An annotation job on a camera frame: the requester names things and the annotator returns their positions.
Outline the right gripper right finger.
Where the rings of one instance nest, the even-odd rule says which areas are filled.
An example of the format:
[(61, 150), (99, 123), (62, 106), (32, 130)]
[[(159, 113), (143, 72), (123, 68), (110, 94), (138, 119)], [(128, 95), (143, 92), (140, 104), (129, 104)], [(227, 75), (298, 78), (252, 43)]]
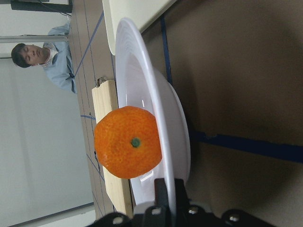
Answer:
[(183, 179), (175, 178), (175, 195), (177, 208), (188, 208), (190, 203)]

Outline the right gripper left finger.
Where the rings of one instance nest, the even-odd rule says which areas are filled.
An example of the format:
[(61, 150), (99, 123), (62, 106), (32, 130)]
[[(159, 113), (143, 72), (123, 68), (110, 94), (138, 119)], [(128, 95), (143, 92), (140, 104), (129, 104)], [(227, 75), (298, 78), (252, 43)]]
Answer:
[(158, 207), (164, 207), (168, 212), (170, 212), (168, 191), (164, 178), (157, 178), (154, 180), (154, 191), (154, 204)]

